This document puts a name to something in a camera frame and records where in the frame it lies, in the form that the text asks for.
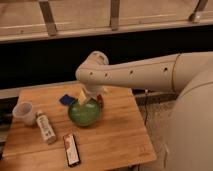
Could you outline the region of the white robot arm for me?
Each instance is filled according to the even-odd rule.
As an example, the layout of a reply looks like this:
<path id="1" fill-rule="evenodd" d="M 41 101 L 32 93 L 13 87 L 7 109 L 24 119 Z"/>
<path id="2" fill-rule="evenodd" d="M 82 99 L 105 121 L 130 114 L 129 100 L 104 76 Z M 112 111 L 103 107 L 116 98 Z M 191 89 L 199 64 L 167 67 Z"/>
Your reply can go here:
<path id="1" fill-rule="evenodd" d="M 213 171 L 213 51 L 114 64 L 94 51 L 77 68 L 83 98 L 106 86 L 178 95 L 165 138 L 165 171 Z"/>

